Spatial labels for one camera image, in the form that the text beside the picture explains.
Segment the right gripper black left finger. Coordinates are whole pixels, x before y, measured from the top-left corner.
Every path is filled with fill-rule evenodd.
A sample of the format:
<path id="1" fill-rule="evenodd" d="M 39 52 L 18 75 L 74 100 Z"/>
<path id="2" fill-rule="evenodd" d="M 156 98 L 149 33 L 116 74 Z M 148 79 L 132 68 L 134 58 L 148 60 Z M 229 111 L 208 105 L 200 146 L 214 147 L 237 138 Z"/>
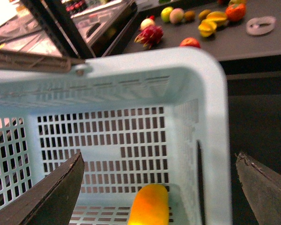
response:
<path id="1" fill-rule="evenodd" d="M 0 225 L 67 225 L 84 174 L 77 153 L 31 189 L 0 210 Z"/>

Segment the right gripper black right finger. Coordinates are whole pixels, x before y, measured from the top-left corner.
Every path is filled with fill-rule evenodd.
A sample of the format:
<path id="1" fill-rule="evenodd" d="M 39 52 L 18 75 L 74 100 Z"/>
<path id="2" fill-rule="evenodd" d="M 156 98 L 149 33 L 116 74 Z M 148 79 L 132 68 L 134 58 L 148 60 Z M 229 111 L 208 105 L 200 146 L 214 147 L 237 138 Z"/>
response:
<path id="1" fill-rule="evenodd" d="M 236 168 L 244 195 L 260 225 L 281 225 L 281 175 L 244 152 Z"/>

